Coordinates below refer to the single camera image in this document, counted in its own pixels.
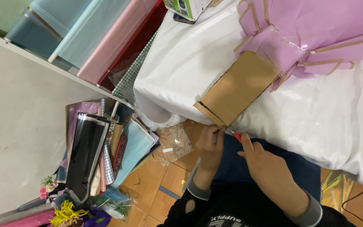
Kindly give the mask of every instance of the cardboard sheet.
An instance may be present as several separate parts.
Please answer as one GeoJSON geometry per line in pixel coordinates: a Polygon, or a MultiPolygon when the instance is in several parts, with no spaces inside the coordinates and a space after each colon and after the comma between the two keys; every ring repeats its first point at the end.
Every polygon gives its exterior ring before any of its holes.
{"type": "Polygon", "coordinates": [[[218,126],[229,126],[278,75],[271,61],[246,51],[194,106],[218,126]]]}

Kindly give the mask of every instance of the person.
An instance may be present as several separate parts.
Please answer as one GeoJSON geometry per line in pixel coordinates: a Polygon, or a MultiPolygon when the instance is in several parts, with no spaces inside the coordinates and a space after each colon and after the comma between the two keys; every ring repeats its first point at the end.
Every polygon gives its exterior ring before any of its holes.
{"type": "Polygon", "coordinates": [[[245,132],[240,144],[225,130],[203,129],[194,177],[158,227],[354,226],[320,205],[320,167],[245,132]]]}

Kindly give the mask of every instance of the pink wrapping paper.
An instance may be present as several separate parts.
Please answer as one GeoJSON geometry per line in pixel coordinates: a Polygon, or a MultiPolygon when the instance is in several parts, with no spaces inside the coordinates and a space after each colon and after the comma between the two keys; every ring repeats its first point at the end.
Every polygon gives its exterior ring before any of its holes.
{"type": "Polygon", "coordinates": [[[131,0],[77,76],[97,84],[156,2],[157,0],[131,0]]]}
{"type": "Polygon", "coordinates": [[[351,69],[363,60],[363,1],[251,0],[238,5],[243,42],[236,57],[253,51],[271,59],[280,78],[312,78],[351,69]]]}
{"type": "Polygon", "coordinates": [[[53,216],[54,210],[48,210],[15,222],[0,225],[0,227],[38,227],[42,224],[50,223],[49,219],[53,219],[53,216]]]}

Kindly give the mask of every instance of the black sweater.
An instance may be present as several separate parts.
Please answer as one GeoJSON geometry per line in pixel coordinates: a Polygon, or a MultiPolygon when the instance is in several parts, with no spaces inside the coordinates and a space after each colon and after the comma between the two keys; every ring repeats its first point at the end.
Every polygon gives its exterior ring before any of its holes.
{"type": "Polygon", "coordinates": [[[228,184],[212,194],[208,193],[208,201],[198,190],[191,182],[182,198],[169,210],[164,224],[158,227],[354,226],[335,209],[320,206],[308,193],[308,209],[300,217],[293,218],[286,215],[256,185],[228,184]],[[186,214],[185,204],[190,199],[195,201],[196,206],[186,214]]]}

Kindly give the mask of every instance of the white bedsheet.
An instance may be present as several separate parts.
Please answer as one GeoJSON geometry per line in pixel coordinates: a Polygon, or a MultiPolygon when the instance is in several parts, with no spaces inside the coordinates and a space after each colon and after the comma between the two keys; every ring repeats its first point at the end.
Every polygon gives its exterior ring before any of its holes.
{"type": "MultiPolygon", "coordinates": [[[[195,25],[175,22],[168,12],[134,84],[148,118],[166,125],[180,115],[212,124],[193,104],[236,60],[237,4],[224,0],[195,25]]],[[[231,129],[345,170],[363,184],[363,61],[314,79],[291,76],[276,92],[259,96],[231,129]]]]}

